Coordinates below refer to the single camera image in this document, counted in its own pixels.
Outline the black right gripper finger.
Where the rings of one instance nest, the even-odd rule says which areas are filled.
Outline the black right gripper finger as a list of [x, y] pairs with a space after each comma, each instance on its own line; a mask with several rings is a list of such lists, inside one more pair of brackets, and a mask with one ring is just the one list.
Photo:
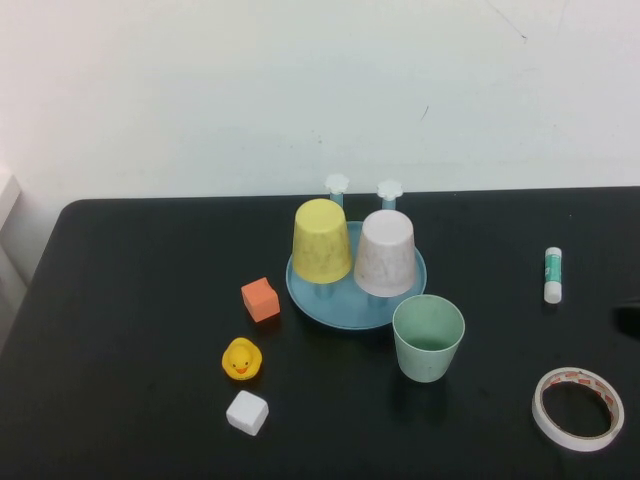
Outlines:
[[640, 334], [640, 300], [624, 300], [614, 307], [614, 317], [618, 329], [628, 336]]

